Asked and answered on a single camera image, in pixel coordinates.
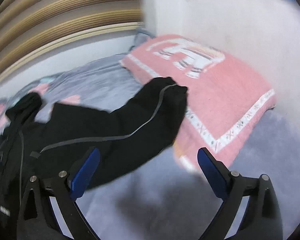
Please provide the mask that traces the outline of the black jacket with reflective stripe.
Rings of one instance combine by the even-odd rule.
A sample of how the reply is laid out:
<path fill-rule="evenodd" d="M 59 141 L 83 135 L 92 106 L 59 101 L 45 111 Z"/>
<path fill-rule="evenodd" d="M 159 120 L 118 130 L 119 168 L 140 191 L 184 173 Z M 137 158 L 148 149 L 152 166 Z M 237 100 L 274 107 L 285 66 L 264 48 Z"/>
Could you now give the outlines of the black jacket with reflective stripe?
<path fill-rule="evenodd" d="M 57 102 L 46 123 L 35 120 L 42 104 L 32 92 L 5 113 L 10 124 L 0 135 L 0 231 L 10 235 L 31 176 L 49 178 L 97 148 L 101 166 L 90 183 L 96 187 L 172 145 L 185 116 L 187 88 L 157 77 L 112 112 Z"/>

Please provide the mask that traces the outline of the pink pillow with elephant print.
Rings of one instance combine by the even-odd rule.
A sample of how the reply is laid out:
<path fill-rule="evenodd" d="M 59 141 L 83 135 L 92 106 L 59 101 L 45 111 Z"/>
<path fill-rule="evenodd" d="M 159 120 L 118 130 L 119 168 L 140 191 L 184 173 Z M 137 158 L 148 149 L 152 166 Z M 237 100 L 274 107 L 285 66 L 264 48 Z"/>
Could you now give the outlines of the pink pillow with elephant print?
<path fill-rule="evenodd" d="M 141 84 L 170 77 L 188 88 L 185 119 L 173 147 L 177 162 L 191 173 L 199 172 L 202 147 L 230 166 L 262 115 L 276 106 L 274 89 L 253 68 L 180 35 L 148 40 L 121 65 Z"/>

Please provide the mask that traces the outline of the grey pillow behind pink pillow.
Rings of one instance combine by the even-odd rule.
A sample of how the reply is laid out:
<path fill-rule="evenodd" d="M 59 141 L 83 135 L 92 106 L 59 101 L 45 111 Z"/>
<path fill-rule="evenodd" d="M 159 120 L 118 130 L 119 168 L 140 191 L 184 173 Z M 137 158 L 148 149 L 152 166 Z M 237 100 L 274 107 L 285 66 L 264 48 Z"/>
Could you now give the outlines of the grey pillow behind pink pillow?
<path fill-rule="evenodd" d="M 150 31 L 146 30 L 145 28 L 139 27 L 136 30 L 136 35 L 134 37 L 134 41 L 132 46 L 130 47 L 129 51 L 133 51 L 135 48 L 139 47 L 143 43 L 156 38 L 154 34 Z"/>

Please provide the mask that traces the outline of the brown striped window blind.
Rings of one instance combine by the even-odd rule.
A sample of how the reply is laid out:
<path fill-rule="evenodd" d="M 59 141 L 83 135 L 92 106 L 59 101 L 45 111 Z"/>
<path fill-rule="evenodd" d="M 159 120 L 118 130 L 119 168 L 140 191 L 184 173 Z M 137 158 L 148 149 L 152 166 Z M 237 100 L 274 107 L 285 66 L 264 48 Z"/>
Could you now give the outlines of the brown striped window blind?
<path fill-rule="evenodd" d="M 140 0 L 1 0 L 0 82 L 48 51 L 141 21 Z"/>

